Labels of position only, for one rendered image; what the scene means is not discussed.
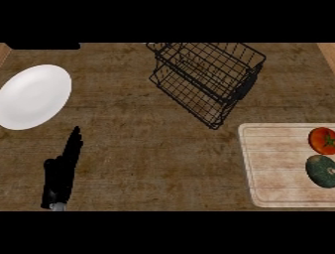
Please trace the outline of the black appliance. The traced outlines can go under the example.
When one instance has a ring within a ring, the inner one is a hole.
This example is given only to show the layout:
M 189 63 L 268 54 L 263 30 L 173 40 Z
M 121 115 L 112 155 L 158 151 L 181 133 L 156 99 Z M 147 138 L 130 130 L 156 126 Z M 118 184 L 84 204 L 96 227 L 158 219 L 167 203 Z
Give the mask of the black appliance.
M 80 43 L 16 43 L 9 42 L 6 45 L 13 50 L 78 50 L 81 48 Z

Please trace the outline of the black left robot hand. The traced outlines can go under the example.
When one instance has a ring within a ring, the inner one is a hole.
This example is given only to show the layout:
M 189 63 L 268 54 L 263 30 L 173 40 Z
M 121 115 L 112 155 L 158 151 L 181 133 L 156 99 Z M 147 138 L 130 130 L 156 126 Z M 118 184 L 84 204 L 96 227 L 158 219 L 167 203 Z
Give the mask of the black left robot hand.
M 81 128 L 75 127 L 63 153 L 44 162 L 46 183 L 41 208 L 51 209 L 54 204 L 66 204 L 74 189 L 77 164 L 84 145 Z

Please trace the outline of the red tomato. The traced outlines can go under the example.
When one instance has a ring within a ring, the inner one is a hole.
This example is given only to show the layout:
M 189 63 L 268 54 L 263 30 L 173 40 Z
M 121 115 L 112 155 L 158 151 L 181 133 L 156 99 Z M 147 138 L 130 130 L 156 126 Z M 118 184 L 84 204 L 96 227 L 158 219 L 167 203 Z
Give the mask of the red tomato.
M 311 149 L 322 155 L 335 155 L 335 131 L 326 127 L 314 128 L 308 134 Z

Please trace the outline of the pale wooden cutting board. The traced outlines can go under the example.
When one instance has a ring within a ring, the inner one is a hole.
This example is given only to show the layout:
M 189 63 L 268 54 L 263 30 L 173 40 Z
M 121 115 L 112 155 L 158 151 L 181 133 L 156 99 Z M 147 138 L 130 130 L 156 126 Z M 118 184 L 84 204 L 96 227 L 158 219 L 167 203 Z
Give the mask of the pale wooden cutting board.
M 252 203 L 260 207 L 335 207 L 335 188 L 308 178 L 307 159 L 316 155 L 310 131 L 335 123 L 243 123 L 239 126 Z

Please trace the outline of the dark green squash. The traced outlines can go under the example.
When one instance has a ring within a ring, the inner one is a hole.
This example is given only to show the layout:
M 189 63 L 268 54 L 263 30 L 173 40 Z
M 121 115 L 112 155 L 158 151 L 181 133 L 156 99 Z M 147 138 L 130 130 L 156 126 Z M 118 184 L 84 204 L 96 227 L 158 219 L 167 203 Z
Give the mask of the dark green squash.
M 335 188 L 335 161 L 323 156 L 314 155 L 307 159 L 305 172 L 311 181 L 323 188 Z

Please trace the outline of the white oval plate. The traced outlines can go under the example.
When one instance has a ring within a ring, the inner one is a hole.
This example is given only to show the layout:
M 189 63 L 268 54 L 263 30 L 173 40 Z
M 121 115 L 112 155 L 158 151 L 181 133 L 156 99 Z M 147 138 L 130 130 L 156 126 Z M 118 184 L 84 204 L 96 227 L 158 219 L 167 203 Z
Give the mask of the white oval plate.
M 63 109 L 72 89 L 60 66 L 40 64 L 22 70 L 0 88 L 0 126 L 26 130 L 43 125 Z

